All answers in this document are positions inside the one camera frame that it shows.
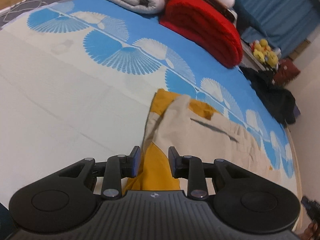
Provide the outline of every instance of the yellow fabric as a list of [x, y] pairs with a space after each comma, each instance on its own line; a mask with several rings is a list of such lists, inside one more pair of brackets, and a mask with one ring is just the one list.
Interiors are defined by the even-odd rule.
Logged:
[[[159, 89], [153, 98], [150, 112], [163, 116], [168, 106], [178, 96], [180, 94]], [[189, 109], [208, 120], [211, 119], [213, 113], [217, 112], [212, 106], [195, 99], [190, 101]], [[123, 193], [129, 189], [151, 191], [180, 190], [179, 180], [174, 179], [171, 175], [167, 157], [154, 143], [151, 143], [146, 152], [142, 153], [138, 175], [134, 179], [128, 179]]]

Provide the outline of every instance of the pile of plush toys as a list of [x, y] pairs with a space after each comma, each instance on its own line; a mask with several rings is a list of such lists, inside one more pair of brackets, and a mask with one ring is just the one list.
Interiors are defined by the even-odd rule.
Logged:
[[254, 57], [260, 63], [267, 64], [277, 71], [279, 67], [278, 60], [281, 57], [281, 50], [279, 48], [272, 50], [266, 39], [256, 40], [250, 46]]

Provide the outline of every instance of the curtain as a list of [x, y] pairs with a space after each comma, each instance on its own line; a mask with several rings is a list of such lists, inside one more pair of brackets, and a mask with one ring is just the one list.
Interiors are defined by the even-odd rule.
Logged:
[[[319, 0], [241, 0], [244, 7], [261, 23], [272, 47], [282, 56], [290, 54], [320, 23]], [[248, 28], [241, 36], [246, 42], [262, 35]]]

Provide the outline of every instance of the bed sheet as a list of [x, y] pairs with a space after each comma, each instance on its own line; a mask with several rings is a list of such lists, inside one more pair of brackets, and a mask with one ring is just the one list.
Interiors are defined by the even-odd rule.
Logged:
[[68, 0], [0, 31], [0, 202], [85, 157], [106, 161], [141, 145], [151, 100], [165, 88], [246, 127], [281, 185], [297, 194], [283, 127], [236, 67], [106, 0]]

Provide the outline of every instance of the rolled red blanket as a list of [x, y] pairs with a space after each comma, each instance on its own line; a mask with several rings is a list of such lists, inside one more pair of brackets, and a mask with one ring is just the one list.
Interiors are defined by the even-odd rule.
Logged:
[[238, 31], [203, 0], [170, 0], [160, 24], [194, 41], [227, 68], [241, 62]]

